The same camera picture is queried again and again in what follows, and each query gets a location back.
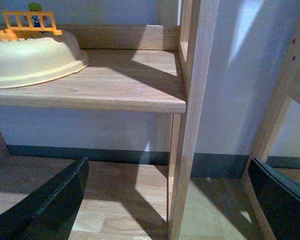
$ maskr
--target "green toy figure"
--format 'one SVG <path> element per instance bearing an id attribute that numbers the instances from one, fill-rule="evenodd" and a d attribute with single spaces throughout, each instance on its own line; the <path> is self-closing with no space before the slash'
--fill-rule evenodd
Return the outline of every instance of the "green toy figure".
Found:
<path id="1" fill-rule="evenodd" d="M 39 3 L 35 3 L 35 2 L 32 2 L 28 5 L 28 9 L 31 11 L 31 12 L 41 12 L 42 11 L 42 7 Z M 40 20 L 39 20 L 39 17 L 37 15 L 32 15 L 31 18 L 33 19 L 33 26 L 35 28 L 40 28 L 41 27 L 41 24 L 40 24 Z M 47 16 L 43 16 L 43 21 L 47 21 L 48 18 Z"/>

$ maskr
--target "toy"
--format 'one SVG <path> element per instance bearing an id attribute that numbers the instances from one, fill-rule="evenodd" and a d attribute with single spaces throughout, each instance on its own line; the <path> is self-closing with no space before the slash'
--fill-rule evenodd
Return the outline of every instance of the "toy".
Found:
<path id="1" fill-rule="evenodd" d="M 77 73 L 89 64 L 76 37 L 57 29 L 52 12 L 40 10 L 3 13 L 7 29 L 0 30 L 0 89 L 48 82 Z M 9 15 L 15 16 L 17 26 L 11 26 Z M 23 26 L 20 16 L 28 19 L 29 26 Z M 52 27 L 41 24 L 47 16 Z"/>
<path id="2" fill-rule="evenodd" d="M 0 30 L 0 40 L 17 40 L 19 38 L 40 38 L 42 32 L 53 32 L 53 35 L 62 35 L 62 30 L 58 30 L 56 26 L 54 13 L 51 11 L 5 11 L 3 12 L 7 29 Z M 11 26 L 9 15 L 15 16 L 17 26 Z M 23 26 L 20 16 L 24 15 L 28 19 L 29 26 Z M 51 19 L 52 27 L 45 27 L 42 25 L 34 25 L 31 18 L 36 16 L 39 22 L 44 22 L 44 17 L 47 16 Z"/>
<path id="3" fill-rule="evenodd" d="M 35 2 L 30 3 L 28 5 L 28 9 L 31 12 L 41 12 L 42 11 L 41 5 L 39 3 L 35 3 Z M 34 23 L 34 27 L 35 28 L 41 28 L 39 16 L 38 15 L 32 15 L 31 18 L 32 18 L 33 23 Z M 43 15 L 42 19 L 43 19 L 42 24 L 45 25 L 45 21 L 48 20 L 48 17 L 46 15 Z M 24 20 L 26 20 L 27 22 L 29 21 L 27 16 L 24 16 Z"/>

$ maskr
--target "wooden shelf board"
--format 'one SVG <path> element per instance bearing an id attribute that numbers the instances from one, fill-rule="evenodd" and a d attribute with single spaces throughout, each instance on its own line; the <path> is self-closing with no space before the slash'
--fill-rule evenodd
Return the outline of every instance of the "wooden shelf board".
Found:
<path id="1" fill-rule="evenodd" d="M 0 162 L 0 214 L 72 160 L 11 156 Z M 167 239 L 167 166 L 89 162 L 70 240 Z"/>
<path id="2" fill-rule="evenodd" d="M 0 89 L 0 105 L 184 114 L 186 92 L 174 51 L 85 49 L 90 65 L 46 83 Z"/>

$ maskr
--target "wooden floor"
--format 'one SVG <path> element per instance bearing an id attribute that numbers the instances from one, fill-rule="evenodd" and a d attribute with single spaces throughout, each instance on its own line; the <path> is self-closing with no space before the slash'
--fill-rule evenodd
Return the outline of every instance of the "wooden floor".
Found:
<path id="1" fill-rule="evenodd" d="M 71 160 L 10 157 L 0 165 L 0 214 Z M 89 162 L 70 240 L 167 239 L 166 166 Z"/>
<path id="2" fill-rule="evenodd" d="M 191 178 L 180 240 L 263 240 L 240 179 Z"/>
<path id="3" fill-rule="evenodd" d="M 0 165 L 0 214 L 71 160 L 10 157 Z M 70 240 L 166 240 L 168 167 L 89 162 Z M 238 179 L 192 178 L 180 240 L 262 240 Z"/>
<path id="4" fill-rule="evenodd" d="M 276 169 L 300 184 L 300 169 L 289 169 L 289 168 L 276 168 Z"/>

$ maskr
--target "wooden shelving unit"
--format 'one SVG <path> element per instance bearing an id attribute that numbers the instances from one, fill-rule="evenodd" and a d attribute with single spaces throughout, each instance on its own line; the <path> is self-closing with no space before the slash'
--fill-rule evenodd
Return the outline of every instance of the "wooden shelving unit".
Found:
<path id="1" fill-rule="evenodd" d="M 169 192 L 168 226 L 164 227 L 168 227 L 169 239 L 178 240 L 218 5 L 219 0 L 183 0 L 181 27 L 60 26 L 77 37 L 81 48 L 88 53 L 90 65 L 77 74 L 54 81 L 0 89 L 0 105 L 172 114 L 170 163 L 163 191 Z M 7 159 L 14 160 L 0 133 L 0 166 Z M 122 167 L 116 164 L 114 169 Z"/>
<path id="2" fill-rule="evenodd" d="M 175 51 L 85 49 L 90 65 L 45 84 L 0 89 L 0 105 L 184 114 Z"/>

